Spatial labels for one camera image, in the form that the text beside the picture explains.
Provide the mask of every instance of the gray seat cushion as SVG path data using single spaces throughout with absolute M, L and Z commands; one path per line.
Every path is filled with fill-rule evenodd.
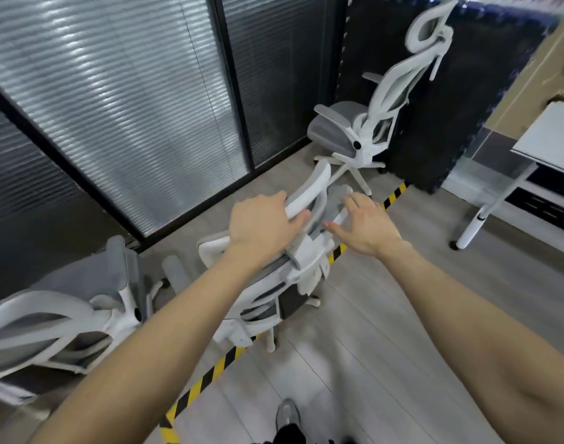
M 340 101 L 339 103 L 332 104 L 330 109 L 343 115 L 350 123 L 354 121 L 357 115 L 368 111 L 367 106 L 353 101 Z M 322 115 L 317 115 L 309 124 L 307 136 L 332 153 L 343 154 L 347 157 L 356 156 L 356 150 L 352 146 L 350 139 L 335 124 Z

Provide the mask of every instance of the hazard floor tape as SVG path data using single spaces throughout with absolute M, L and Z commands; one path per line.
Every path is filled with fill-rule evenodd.
M 388 209 L 389 206 L 394 203 L 399 196 L 401 196 L 404 191 L 408 188 L 409 184 L 404 182 L 397 187 L 397 189 L 389 195 L 389 197 L 383 201 L 383 209 Z M 346 252 L 348 247 L 343 243 L 337 246 L 330 255 L 330 264 L 338 259 L 338 257 Z M 160 419 L 159 427 L 160 433 L 163 440 L 167 444 L 181 444 L 179 435 L 175 430 L 173 422 L 175 418 L 185 410 L 190 403 L 198 398 L 200 393 L 204 391 L 216 378 L 222 374 L 222 372 L 229 367 L 229 365 L 235 361 L 239 356 L 245 351 L 246 347 L 233 347 L 226 355 L 219 360 L 219 362 L 205 373 L 200 380 L 198 380 L 189 390 L 180 397 L 180 399 L 173 404 L 173 406 L 167 411 L 166 415 Z

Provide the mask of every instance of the right arm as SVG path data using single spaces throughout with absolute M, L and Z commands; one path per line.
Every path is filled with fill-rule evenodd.
M 375 256 L 403 289 L 434 345 L 508 444 L 564 444 L 564 356 L 404 241 L 382 207 L 352 193 L 352 228 L 327 223 Z

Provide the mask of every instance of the left arm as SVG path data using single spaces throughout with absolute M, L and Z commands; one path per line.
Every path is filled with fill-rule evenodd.
M 304 211 L 289 222 L 285 197 L 280 192 L 236 204 L 220 260 L 87 375 L 31 444 L 144 442 L 251 277 L 308 220 Z

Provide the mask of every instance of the white table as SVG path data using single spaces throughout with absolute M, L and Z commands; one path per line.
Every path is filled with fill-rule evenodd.
M 461 236 L 452 241 L 451 249 L 465 249 L 486 222 L 487 217 L 516 188 L 523 188 L 548 201 L 564 207 L 564 196 L 553 193 L 527 180 L 538 168 L 538 164 L 549 166 L 564 173 L 564 102 L 548 105 L 541 115 L 529 127 L 527 132 L 512 147 L 512 152 L 527 157 L 533 162 L 519 177 L 512 181 L 491 204 L 483 205 L 467 225 Z

